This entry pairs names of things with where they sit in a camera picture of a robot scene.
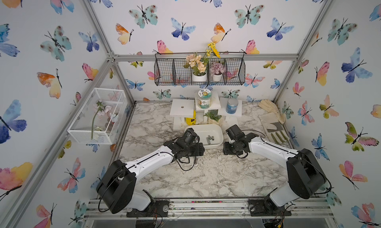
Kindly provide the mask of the beige flowers white pot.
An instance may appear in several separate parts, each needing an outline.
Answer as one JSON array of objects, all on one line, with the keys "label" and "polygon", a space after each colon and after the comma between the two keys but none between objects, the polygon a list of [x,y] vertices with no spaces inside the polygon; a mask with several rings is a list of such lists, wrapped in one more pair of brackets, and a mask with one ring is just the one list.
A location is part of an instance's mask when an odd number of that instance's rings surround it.
[{"label": "beige flowers white pot", "polygon": [[190,54],[186,56],[184,68],[191,70],[191,80],[195,83],[207,82],[207,62],[202,55]]}]

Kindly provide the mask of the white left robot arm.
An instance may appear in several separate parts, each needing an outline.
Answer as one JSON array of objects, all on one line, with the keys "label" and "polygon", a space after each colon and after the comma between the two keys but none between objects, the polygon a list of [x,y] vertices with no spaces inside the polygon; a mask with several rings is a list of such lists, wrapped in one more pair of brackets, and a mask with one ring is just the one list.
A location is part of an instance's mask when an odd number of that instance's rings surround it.
[{"label": "white left robot arm", "polygon": [[127,163],[114,161],[96,191],[112,214],[119,213],[126,207],[144,211],[154,203],[154,199],[148,192],[136,190],[138,181],[163,166],[180,163],[181,158],[200,157],[204,152],[200,137],[189,128],[182,136],[166,141],[157,150],[139,159]]}]

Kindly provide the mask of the pink artificial rose stem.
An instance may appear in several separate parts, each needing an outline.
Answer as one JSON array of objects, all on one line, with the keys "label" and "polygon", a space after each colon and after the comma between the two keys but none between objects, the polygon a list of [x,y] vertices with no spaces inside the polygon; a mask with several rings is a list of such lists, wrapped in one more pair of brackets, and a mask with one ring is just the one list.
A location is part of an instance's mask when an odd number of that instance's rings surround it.
[{"label": "pink artificial rose stem", "polygon": [[[91,124],[91,140],[97,139],[99,136],[94,135],[95,131],[103,131],[106,133],[111,133],[112,131],[112,119],[113,119],[113,112],[115,110],[115,107],[111,105],[107,105],[104,103],[101,99],[99,99],[95,104],[95,114],[92,119]],[[98,119],[99,121],[102,120],[104,117],[107,117],[108,122],[105,123],[104,126],[96,125],[95,121]]]}]

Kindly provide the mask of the white display stand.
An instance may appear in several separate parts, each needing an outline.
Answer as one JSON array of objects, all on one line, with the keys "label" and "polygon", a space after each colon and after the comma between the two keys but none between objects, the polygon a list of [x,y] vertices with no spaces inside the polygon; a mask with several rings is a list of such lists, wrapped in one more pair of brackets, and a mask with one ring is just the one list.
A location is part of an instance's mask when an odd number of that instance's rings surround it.
[{"label": "white display stand", "polygon": [[217,110],[217,115],[222,116],[221,125],[238,125],[238,118],[242,116],[243,101],[238,100],[237,110],[234,114],[226,112],[228,101],[228,98],[212,94],[210,107],[208,109],[202,109],[198,106],[197,92],[194,94],[194,99],[192,100],[174,99],[170,111],[170,117],[173,118],[173,130],[181,130],[183,127],[186,127],[186,118],[192,118],[194,112],[196,112],[196,124],[207,124],[208,117],[206,114],[212,110]]}]

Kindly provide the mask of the blue can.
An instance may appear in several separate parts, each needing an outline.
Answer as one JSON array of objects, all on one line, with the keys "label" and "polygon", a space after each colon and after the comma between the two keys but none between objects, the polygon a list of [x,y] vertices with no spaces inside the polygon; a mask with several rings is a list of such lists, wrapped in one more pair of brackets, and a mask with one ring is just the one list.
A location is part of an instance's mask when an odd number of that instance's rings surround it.
[{"label": "blue can", "polygon": [[239,101],[236,98],[230,98],[227,101],[226,112],[228,114],[235,114],[239,105]]}]

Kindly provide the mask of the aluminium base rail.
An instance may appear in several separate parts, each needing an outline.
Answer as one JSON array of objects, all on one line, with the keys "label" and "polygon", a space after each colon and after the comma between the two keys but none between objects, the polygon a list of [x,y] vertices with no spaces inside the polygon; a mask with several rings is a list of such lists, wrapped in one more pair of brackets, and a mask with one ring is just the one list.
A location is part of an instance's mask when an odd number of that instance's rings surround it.
[{"label": "aluminium base rail", "polygon": [[292,205],[286,205],[286,212],[274,215],[261,214],[253,207],[259,198],[169,198],[156,199],[157,208],[149,212],[139,212],[135,209],[125,208],[121,212],[112,214],[105,212],[107,206],[104,202],[90,200],[85,219],[88,220],[117,220],[126,218],[158,217],[171,220],[179,219],[281,219],[285,218],[334,218],[333,212],[325,198],[315,197],[309,200],[296,200]]}]

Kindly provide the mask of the white storage box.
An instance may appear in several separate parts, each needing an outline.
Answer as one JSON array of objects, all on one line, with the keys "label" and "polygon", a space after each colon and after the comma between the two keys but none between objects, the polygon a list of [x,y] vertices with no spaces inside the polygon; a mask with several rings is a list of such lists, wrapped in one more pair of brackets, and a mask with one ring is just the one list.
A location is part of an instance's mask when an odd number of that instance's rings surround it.
[{"label": "white storage box", "polygon": [[224,142],[223,132],[220,126],[213,124],[205,125],[191,125],[188,128],[193,128],[196,134],[200,137],[200,143],[203,143],[205,149],[215,149],[218,148]]}]

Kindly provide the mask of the white mesh wall basket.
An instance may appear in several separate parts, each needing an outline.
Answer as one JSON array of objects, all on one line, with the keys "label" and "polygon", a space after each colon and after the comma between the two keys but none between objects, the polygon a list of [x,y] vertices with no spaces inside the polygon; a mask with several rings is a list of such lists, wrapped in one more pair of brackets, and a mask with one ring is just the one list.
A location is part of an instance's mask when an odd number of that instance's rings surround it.
[{"label": "white mesh wall basket", "polygon": [[111,145],[127,105],[124,90],[94,88],[67,132],[78,143]]}]

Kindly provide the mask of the small succulent pot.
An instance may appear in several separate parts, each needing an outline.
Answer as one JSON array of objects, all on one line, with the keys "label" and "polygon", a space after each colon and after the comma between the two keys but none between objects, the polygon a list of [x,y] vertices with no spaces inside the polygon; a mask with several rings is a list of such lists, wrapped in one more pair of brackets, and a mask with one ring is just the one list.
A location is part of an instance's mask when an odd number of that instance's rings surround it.
[{"label": "small succulent pot", "polygon": [[222,116],[218,114],[218,110],[209,110],[205,114],[205,116],[207,118],[207,124],[213,124],[218,126],[222,125]]}]

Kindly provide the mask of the purple flowers white pot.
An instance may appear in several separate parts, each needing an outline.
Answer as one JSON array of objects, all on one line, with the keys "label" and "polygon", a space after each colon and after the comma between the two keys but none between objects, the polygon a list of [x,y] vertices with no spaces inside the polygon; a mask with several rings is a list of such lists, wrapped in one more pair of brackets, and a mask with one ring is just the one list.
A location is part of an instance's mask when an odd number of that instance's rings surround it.
[{"label": "purple flowers white pot", "polygon": [[219,82],[222,79],[223,73],[226,71],[225,65],[220,62],[213,62],[211,65],[211,73],[213,82]]}]

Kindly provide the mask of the green lidded jar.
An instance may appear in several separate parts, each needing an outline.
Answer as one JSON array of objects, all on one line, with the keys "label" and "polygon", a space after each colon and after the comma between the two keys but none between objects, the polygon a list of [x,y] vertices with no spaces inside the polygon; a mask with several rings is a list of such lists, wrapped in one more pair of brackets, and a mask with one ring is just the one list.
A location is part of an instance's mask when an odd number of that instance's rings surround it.
[{"label": "green lidded jar", "polygon": [[200,89],[197,93],[197,104],[201,109],[208,109],[211,105],[212,92],[208,89]]}]

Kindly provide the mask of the grey patterned work glove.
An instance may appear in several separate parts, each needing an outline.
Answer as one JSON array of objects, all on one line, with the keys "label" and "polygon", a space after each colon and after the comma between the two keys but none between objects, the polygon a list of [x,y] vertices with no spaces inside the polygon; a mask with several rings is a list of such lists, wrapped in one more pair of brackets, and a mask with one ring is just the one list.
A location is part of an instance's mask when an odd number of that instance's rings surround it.
[{"label": "grey patterned work glove", "polygon": [[260,115],[259,118],[270,142],[278,145],[288,144],[289,137],[275,113]]}]

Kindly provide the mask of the yellow artificial flower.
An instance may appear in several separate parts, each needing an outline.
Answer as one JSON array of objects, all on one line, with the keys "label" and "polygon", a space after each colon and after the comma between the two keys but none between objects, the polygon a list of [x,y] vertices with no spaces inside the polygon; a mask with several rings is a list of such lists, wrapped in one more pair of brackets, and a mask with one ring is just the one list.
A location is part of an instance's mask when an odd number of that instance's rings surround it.
[{"label": "yellow artificial flower", "polygon": [[205,54],[207,57],[214,56],[214,57],[220,58],[220,52],[217,50],[216,44],[214,42],[211,42],[207,45]]}]

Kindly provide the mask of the yellow bottle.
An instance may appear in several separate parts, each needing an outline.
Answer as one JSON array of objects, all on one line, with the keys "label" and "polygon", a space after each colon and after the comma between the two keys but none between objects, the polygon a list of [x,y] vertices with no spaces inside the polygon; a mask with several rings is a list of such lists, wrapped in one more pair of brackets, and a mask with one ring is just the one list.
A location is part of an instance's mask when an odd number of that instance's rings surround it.
[{"label": "yellow bottle", "polygon": [[185,119],[187,125],[196,125],[196,111],[193,111],[191,117]]}]

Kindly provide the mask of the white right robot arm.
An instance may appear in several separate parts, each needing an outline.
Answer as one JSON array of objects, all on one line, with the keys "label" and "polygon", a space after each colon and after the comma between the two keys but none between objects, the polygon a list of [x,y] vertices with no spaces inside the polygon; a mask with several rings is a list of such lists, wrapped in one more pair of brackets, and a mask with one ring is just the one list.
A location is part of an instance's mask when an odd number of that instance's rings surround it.
[{"label": "white right robot arm", "polygon": [[297,199],[309,199],[330,181],[312,152],[294,150],[266,141],[255,133],[245,134],[237,125],[226,130],[230,139],[223,146],[224,155],[243,159],[250,153],[261,155],[287,171],[287,182],[275,188],[263,199],[249,201],[251,216],[287,215],[286,205]]}]

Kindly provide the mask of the beige work glove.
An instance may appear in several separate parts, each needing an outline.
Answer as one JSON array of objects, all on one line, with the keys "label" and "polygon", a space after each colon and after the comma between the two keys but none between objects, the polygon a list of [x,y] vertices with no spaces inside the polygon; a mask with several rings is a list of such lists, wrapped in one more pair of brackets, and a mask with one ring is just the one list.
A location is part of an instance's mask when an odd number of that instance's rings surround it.
[{"label": "beige work glove", "polygon": [[278,119],[278,121],[283,125],[286,121],[286,116],[281,113],[275,103],[272,101],[265,99],[259,102],[259,107],[267,111],[268,113],[274,113]]}]

